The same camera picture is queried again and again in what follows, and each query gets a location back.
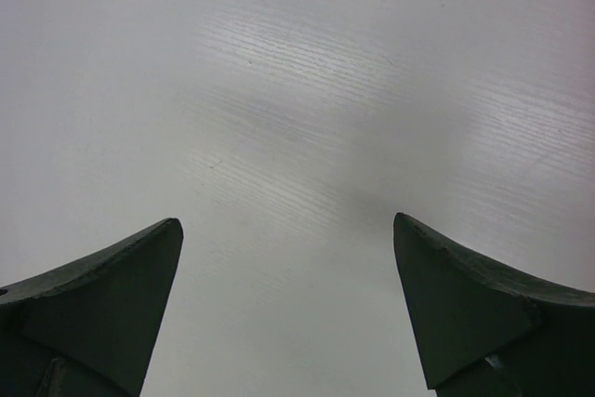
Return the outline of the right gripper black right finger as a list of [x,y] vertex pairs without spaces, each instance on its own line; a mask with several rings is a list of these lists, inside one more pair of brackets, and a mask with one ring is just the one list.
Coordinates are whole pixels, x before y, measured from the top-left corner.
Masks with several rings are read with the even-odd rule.
[[[591,396],[594,295],[496,261],[399,213],[397,271],[439,396]],[[497,354],[503,368],[484,358]]]

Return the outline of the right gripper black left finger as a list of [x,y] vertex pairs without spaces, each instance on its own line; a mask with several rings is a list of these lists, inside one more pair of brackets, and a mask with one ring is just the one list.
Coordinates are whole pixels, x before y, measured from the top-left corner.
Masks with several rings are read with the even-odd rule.
[[176,218],[1,288],[4,396],[138,396],[183,243]]

